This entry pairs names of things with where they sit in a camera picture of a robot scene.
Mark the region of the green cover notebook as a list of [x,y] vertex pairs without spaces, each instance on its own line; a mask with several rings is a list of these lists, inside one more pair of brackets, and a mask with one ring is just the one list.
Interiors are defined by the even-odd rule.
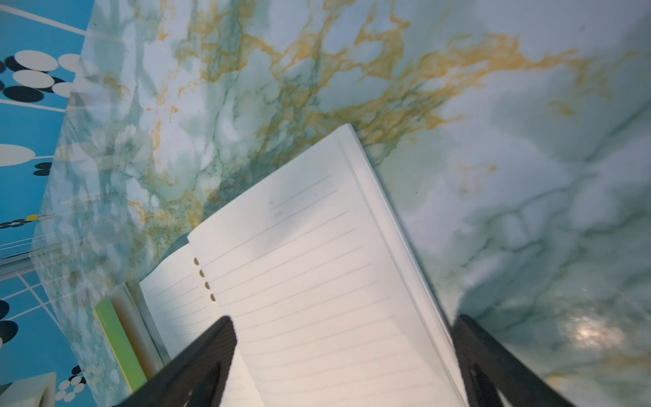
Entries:
[[127,286],[114,287],[93,311],[129,390],[139,390],[164,362]]

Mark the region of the orange cover notebook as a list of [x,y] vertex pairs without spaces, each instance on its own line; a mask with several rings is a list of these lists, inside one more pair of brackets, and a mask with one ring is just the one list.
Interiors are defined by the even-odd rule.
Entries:
[[203,221],[140,288],[170,356],[220,317],[225,406],[464,406],[442,312],[351,125]]

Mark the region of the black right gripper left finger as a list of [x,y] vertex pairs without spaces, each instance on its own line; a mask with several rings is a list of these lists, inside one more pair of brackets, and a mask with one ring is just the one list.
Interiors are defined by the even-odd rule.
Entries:
[[219,406],[237,347],[228,315],[199,320],[203,332],[121,406]]

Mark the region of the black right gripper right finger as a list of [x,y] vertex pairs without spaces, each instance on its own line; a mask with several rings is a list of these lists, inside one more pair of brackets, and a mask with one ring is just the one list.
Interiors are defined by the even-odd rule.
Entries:
[[468,315],[451,335],[470,406],[573,406]]

